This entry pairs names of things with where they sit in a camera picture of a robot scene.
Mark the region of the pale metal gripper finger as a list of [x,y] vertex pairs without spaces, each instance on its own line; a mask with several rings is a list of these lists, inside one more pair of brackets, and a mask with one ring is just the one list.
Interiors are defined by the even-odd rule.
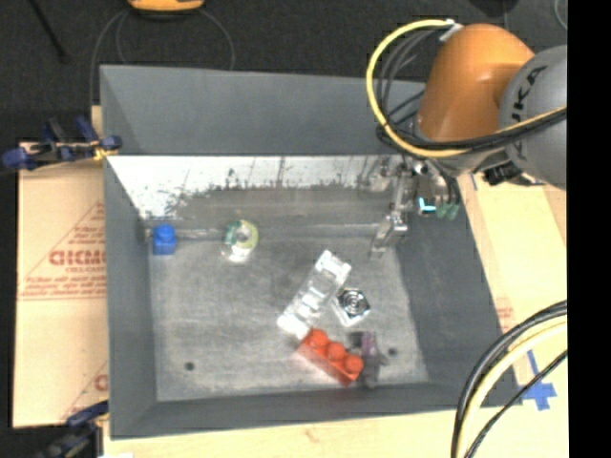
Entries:
[[369,248],[372,259],[381,258],[390,248],[395,247],[409,232],[402,214],[386,214],[379,222]]
[[401,162],[397,158],[380,158],[368,172],[368,190],[384,192],[388,190],[398,175]]

